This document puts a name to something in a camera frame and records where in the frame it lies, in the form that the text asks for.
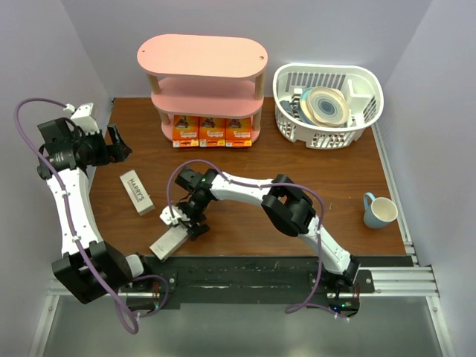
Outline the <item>grey white razor box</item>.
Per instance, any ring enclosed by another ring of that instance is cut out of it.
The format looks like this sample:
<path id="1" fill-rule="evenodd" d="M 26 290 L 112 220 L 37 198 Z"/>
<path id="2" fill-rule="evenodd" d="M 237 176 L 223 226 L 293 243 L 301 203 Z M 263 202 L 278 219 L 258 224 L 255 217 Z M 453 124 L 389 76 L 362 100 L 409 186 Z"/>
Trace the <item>grey white razor box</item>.
<path id="1" fill-rule="evenodd" d="M 175 226 L 160 236 L 149 249 L 160 261 L 165 261 L 187 239 L 187 229 L 182 226 Z"/>

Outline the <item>white Harry's razor box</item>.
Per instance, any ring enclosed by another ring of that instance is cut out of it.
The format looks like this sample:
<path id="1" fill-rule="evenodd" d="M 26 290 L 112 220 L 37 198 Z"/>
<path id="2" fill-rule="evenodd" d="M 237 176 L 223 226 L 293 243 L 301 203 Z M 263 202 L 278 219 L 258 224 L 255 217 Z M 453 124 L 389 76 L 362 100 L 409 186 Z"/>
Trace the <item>white Harry's razor box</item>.
<path id="1" fill-rule="evenodd" d="M 153 204 L 147 190 L 134 170 L 130 170 L 121 175 L 120 181 L 140 216 L 155 209 L 155 205 Z"/>

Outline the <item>orange Gillette razor box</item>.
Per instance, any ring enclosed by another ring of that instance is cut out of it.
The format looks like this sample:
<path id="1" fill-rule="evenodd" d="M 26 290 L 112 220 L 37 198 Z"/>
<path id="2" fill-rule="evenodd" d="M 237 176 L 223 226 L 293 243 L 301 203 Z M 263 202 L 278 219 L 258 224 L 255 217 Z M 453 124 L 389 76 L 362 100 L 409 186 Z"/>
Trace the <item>orange Gillette razor box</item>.
<path id="1" fill-rule="evenodd" d="M 224 118 L 200 117 L 199 118 L 199 146 L 224 147 L 225 146 Z"/>
<path id="2" fill-rule="evenodd" d="M 225 123 L 226 147 L 250 147 L 252 145 L 251 119 L 227 119 Z"/>
<path id="3" fill-rule="evenodd" d="M 190 115 L 175 115 L 172 137 L 174 148 L 197 147 L 199 145 L 199 118 Z"/>

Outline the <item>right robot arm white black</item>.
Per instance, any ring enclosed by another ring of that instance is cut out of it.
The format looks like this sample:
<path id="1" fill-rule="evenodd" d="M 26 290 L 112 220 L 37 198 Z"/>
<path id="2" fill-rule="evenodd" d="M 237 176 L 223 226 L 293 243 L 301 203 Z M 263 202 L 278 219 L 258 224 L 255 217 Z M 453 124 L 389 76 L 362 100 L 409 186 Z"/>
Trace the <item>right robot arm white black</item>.
<path id="1" fill-rule="evenodd" d="M 343 249 L 325 230 L 311 198 L 288 176 L 256 180 L 209 169 L 201 174 L 183 168 L 175 183 L 189 198 L 173 209 L 173 222 L 183 225 L 191 239 L 208 232 L 205 209 L 212 201 L 236 201 L 260 206 L 282 234 L 302 239 L 319 254 L 327 280 L 340 292 L 348 292 L 358 282 L 359 261 Z"/>

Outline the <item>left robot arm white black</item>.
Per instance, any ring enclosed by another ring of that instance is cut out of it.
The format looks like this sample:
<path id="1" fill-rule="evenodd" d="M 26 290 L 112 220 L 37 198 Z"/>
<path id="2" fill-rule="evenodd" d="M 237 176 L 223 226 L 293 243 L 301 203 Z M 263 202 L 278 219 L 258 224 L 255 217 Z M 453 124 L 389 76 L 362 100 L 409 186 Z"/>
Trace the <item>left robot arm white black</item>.
<path id="1" fill-rule="evenodd" d="M 110 144 L 91 115 L 50 120 L 38 129 L 44 143 L 37 172 L 54 196 L 62 231 L 62 256 L 51 265 L 55 278 L 84 304 L 106 294 L 85 264 L 83 249 L 114 291 L 127 284 L 138 292 L 149 290 L 154 274 L 145 268 L 144 258 L 124 256 L 103 240 L 89 199 L 88 167 L 123 162 L 131 153 L 117 127 L 107 127 Z"/>

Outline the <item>pink three-tier wooden shelf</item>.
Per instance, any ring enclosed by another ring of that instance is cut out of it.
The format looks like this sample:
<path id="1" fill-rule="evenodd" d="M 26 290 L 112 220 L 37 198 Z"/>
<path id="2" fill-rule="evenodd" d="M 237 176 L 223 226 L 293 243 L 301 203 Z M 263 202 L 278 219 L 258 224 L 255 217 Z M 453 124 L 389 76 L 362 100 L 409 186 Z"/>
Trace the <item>pink three-tier wooden shelf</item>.
<path id="1" fill-rule="evenodd" d="M 261 130 L 268 53 L 253 39 L 162 34 L 144 42 L 139 66 L 152 87 L 152 103 L 167 139 L 176 115 L 251 120 L 251 139 Z"/>

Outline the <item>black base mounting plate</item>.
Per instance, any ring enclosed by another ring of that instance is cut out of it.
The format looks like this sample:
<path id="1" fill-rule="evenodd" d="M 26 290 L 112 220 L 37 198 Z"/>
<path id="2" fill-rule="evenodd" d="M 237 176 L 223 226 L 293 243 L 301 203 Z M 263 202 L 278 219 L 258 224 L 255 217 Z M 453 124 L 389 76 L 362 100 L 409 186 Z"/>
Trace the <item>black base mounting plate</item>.
<path id="1" fill-rule="evenodd" d="M 186 303 L 278 304 L 306 302 L 309 308 L 354 316 L 365 294 L 376 292 L 372 268 L 409 268 L 410 257 L 359 257 L 352 286 L 318 270 L 316 257 L 171 257 L 148 256 L 147 278 L 119 293 L 133 311 L 179 309 Z"/>

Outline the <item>stack of ceramic plates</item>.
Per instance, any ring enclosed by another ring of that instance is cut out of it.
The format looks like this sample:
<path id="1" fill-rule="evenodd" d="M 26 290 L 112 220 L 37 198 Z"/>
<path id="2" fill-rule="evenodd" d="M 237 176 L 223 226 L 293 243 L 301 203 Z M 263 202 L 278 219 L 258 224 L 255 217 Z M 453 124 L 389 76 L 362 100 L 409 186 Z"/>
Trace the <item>stack of ceramic plates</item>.
<path id="1" fill-rule="evenodd" d="M 312 126 L 339 128 L 350 119 L 342 92 L 324 86 L 295 89 L 289 106 L 296 119 Z"/>

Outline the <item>white plastic basket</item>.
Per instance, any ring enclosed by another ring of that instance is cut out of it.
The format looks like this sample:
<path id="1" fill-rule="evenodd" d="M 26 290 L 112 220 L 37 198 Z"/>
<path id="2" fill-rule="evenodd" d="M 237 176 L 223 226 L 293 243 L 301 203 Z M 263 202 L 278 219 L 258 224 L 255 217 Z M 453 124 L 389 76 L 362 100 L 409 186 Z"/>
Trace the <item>white plastic basket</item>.
<path id="1" fill-rule="evenodd" d="M 348 147 L 384 108 L 375 74 L 354 65 L 283 65 L 274 73 L 272 88 L 280 133 L 310 149 Z"/>

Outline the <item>beige blue cup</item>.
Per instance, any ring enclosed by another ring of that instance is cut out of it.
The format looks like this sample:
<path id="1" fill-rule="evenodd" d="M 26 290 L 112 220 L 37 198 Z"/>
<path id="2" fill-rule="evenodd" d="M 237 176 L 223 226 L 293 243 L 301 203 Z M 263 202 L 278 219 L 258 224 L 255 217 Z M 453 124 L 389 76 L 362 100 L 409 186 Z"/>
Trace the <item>beige blue cup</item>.
<path id="1" fill-rule="evenodd" d="M 396 204 L 386 197 L 375 197 L 367 192 L 363 196 L 364 224 L 371 229 L 380 229 L 398 217 L 399 211 Z"/>

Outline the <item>aluminium frame rail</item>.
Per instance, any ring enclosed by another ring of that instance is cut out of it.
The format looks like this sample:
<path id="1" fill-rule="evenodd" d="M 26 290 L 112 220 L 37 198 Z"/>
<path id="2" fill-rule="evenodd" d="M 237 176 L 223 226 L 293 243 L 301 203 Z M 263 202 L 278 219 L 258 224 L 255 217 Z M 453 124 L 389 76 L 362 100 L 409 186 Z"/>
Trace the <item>aluminium frame rail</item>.
<path id="1" fill-rule="evenodd" d="M 39 147 L 35 148 L 34 152 L 40 159 L 41 155 L 39 153 Z M 175 171 L 172 174 L 171 182 L 175 183 L 175 179 L 178 176 L 179 172 L 185 167 L 189 167 L 189 166 L 187 164 L 183 164 L 177 169 L 177 171 Z M 220 169 L 216 167 L 211 167 L 210 169 L 217 169 L 219 172 L 223 173 Z M 306 194 L 309 196 L 309 198 L 311 198 L 311 200 L 313 201 L 316 197 L 315 193 L 312 192 L 307 187 L 304 187 L 304 186 L 302 187 L 306 191 Z M 187 193 L 187 198 L 184 200 L 181 200 L 180 202 L 186 202 L 188 198 L 189 198 L 189 194 Z M 315 211 L 317 215 L 320 218 L 322 218 L 322 225 L 323 225 L 324 212 L 322 210 L 315 210 Z M 84 262 L 89 267 L 90 272 L 93 275 L 97 276 L 97 279 L 100 282 L 101 286 L 106 290 L 105 295 L 110 296 L 115 301 L 118 314 L 120 318 L 123 320 L 123 322 L 125 323 L 125 327 L 130 333 L 134 334 L 138 331 L 138 321 L 141 317 L 154 314 L 158 312 L 159 310 L 163 309 L 162 307 L 157 307 L 151 312 L 139 312 L 139 311 L 131 310 L 126 305 L 125 300 L 120 298 L 120 293 L 119 293 L 119 291 L 123 287 L 127 286 L 128 284 L 121 287 L 118 291 L 114 291 L 105 282 L 105 280 L 102 277 L 98 276 L 97 269 L 92 265 L 91 260 L 88 257 L 86 257 L 86 253 L 83 249 L 80 250 L 80 254 L 85 257 Z M 316 257 L 318 260 L 318 270 L 324 271 L 323 270 L 324 266 L 322 264 L 322 261 L 320 260 L 319 254 L 314 251 L 313 257 Z M 147 270 L 147 267 L 145 262 L 145 272 L 141 276 L 136 277 L 132 281 L 132 283 L 139 280 L 146 279 L 148 277 L 146 270 Z M 437 306 L 436 306 L 435 300 L 437 298 L 437 285 L 436 285 L 436 280 L 434 278 L 433 271 L 429 267 L 415 266 L 411 260 L 411 267 L 409 268 L 372 268 L 371 271 L 376 274 L 377 290 L 376 292 L 372 294 L 365 294 L 364 297 L 362 297 L 360 300 L 360 307 L 361 307 L 361 302 L 365 297 L 377 297 L 377 296 L 392 297 L 392 298 L 424 297 L 428 301 L 430 310 L 432 312 L 436 311 Z M 286 306 L 286 311 L 288 313 L 293 313 L 304 308 L 309 308 L 306 302 L 294 303 L 292 305 Z M 351 318 L 348 316 L 339 315 L 338 313 L 331 312 L 328 308 L 319 307 L 315 309 L 322 309 L 326 312 L 329 312 L 335 318 L 341 318 L 344 320 L 348 320 Z"/>

